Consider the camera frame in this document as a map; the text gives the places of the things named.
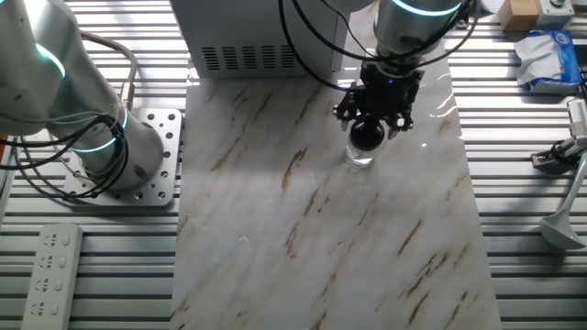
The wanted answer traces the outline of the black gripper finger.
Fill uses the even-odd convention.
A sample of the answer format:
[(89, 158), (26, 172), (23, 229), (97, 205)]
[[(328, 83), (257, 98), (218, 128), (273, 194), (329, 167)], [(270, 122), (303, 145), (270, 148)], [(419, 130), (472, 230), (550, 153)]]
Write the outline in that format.
[(364, 92), (364, 86), (352, 84), (340, 103), (334, 107), (333, 115), (340, 122), (343, 132), (347, 131), (349, 122), (358, 116)]
[(395, 138), (400, 132), (411, 130), (414, 127), (412, 106), (406, 105), (397, 108), (393, 114), (386, 119), (386, 124), (389, 128), (387, 133), (387, 138), (389, 140)]

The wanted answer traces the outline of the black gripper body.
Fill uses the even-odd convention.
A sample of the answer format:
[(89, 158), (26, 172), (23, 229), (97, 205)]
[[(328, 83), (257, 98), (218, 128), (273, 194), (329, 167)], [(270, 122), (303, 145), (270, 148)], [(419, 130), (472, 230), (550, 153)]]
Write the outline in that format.
[(422, 78), (420, 70), (392, 77), (380, 71), (375, 64), (364, 65), (360, 71), (363, 82), (359, 96), (360, 112), (380, 120), (410, 119)]

